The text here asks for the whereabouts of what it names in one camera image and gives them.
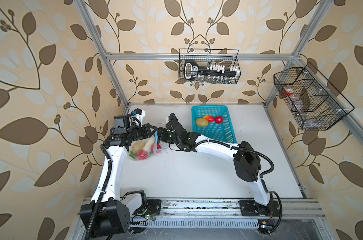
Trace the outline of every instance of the clear plastic bag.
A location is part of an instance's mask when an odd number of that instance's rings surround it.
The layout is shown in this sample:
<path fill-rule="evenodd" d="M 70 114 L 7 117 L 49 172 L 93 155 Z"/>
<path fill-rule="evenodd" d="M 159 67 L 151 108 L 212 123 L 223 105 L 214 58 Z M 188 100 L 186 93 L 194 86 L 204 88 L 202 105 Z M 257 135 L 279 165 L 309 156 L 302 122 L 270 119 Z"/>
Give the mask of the clear plastic bag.
<path fill-rule="evenodd" d="M 128 157 L 133 160 L 146 160 L 152 156 L 157 156 L 163 152 L 162 144 L 156 144 L 155 136 L 133 142 Z"/>

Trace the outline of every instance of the blue plastic basket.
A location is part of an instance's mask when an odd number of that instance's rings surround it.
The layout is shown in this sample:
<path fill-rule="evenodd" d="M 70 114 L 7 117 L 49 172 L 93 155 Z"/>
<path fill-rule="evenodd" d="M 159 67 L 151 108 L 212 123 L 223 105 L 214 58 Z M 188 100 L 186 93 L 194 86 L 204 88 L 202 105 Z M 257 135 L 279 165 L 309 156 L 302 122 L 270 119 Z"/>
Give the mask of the blue plastic basket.
<path fill-rule="evenodd" d="M 223 122 L 220 124 L 210 122 L 207 127 L 198 127 L 195 123 L 196 119 L 203 118 L 205 115 L 210 115 L 214 118 L 221 116 L 223 117 Z M 192 107 L 192 131 L 222 142 L 236 143 L 231 117 L 226 106 L 204 105 Z"/>

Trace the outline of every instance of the black wire basket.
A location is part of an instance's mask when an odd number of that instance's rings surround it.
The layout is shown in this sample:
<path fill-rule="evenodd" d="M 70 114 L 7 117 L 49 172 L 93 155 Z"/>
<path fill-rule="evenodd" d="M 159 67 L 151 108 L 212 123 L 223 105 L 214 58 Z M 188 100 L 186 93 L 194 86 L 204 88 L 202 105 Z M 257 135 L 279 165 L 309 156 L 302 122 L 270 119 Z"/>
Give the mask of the black wire basket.
<path fill-rule="evenodd" d="M 318 82 L 314 77 L 316 73 L 327 86 Z M 274 85 L 301 130 L 328 130 L 355 109 L 311 63 L 304 68 L 294 67 L 276 73 Z"/>
<path fill-rule="evenodd" d="M 237 84 L 241 71 L 232 49 L 179 49 L 179 80 Z"/>

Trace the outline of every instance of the white table surface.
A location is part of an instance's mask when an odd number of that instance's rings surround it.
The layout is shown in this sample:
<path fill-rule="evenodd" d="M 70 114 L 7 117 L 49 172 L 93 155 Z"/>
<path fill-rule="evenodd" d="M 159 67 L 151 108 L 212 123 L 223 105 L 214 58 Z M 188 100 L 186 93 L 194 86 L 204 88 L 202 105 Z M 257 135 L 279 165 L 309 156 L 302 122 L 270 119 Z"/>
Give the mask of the white table surface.
<path fill-rule="evenodd" d="M 132 105 L 130 111 L 146 111 L 143 123 L 165 123 L 175 113 L 187 131 L 192 131 L 192 105 Z M 238 143 L 249 142 L 268 156 L 275 170 L 264 176 L 268 190 L 281 198 L 302 198 L 294 175 L 262 105 L 227 105 Z M 269 164 L 261 158 L 261 171 Z M 164 150 L 143 161 L 126 159 L 121 176 L 121 195 L 144 190 L 147 197 L 252 198 L 249 183 L 241 180 L 233 162 L 206 153 Z"/>

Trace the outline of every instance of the red tomato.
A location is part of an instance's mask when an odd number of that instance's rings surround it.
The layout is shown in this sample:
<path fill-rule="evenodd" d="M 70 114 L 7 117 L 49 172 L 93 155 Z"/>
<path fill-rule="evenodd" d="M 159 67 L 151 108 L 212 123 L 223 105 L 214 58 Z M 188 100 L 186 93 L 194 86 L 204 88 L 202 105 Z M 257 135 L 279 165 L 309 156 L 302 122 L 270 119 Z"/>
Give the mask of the red tomato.
<path fill-rule="evenodd" d="M 223 118 L 220 117 L 220 116 L 218 116 L 218 117 L 215 118 L 215 122 L 218 123 L 218 124 L 220 124 L 220 123 L 223 122 Z"/>
<path fill-rule="evenodd" d="M 137 153 L 137 158 L 139 160 L 145 160 L 146 158 L 148 158 L 148 153 L 144 150 L 140 150 L 138 153 Z"/>
<path fill-rule="evenodd" d="M 160 145 L 159 145 L 159 144 L 157 145 L 157 149 L 158 149 L 158 151 L 156 151 L 156 152 L 155 152 L 155 145 L 152 145 L 152 147 L 151 147 L 151 152 L 152 152 L 152 153 L 157 153 L 157 154 L 162 152 L 162 151 L 160 150 L 160 149 L 162 149 L 162 147 L 160 147 Z"/>
<path fill-rule="evenodd" d="M 213 122 L 213 121 L 215 121 L 215 118 L 213 118 L 212 116 L 210 116 L 210 115 L 205 115 L 204 116 L 204 119 L 205 120 L 207 120 L 208 122 Z"/>

